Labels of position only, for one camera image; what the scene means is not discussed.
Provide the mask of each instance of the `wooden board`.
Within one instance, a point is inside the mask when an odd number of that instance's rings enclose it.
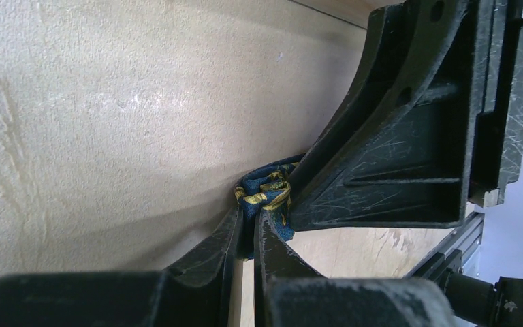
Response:
[[[293,0],[324,14],[331,15],[351,24],[368,26],[368,16],[376,8],[395,5],[403,0]]]

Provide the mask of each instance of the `plywood surface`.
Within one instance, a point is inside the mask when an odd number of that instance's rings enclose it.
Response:
[[[315,141],[364,36],[286,0],[0,0],[0,276],[166,267]]]
[[[367,27],[368,15],[376,8],[402,3],[401,0],[294,0],[319,12],[360,27]]]

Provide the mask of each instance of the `blue patterned fabric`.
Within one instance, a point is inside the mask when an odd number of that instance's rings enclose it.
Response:
[[[283,240],[291,240],[294,237],[294,230],[287,220],[291,191],[287,177],[303,157],[304,155],[296,155],[260,167],[243,176],[236,185],[236,198],[244,213],[246,259],[253,259],[255,218],[262,210],[278,213],[274,216],[281,217],[280,221],[275,221],[275,225],[278,235]]]

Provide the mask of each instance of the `mounting hole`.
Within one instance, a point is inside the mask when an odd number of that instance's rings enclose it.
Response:
[[[396,99],[396,107],[401,107],[412,100],[412,88],[406,87],[400,92],[398,99]]]
[[[432,10],[430,11],[430,22],[437,22],[442,18],[442,13],[444,12],[444,1],[436,1],[436,3],[432,6]]]
[[[183,275],[183,271],[181,269],[171,268],[168,270],[169,270],[170,274],[174,277],[179,277],[179,276]]]

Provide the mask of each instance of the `white wall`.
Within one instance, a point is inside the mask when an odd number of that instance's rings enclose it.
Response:
[[[286,0],[0,0],[0,275],[175,260],[317,137],[364,36]]]

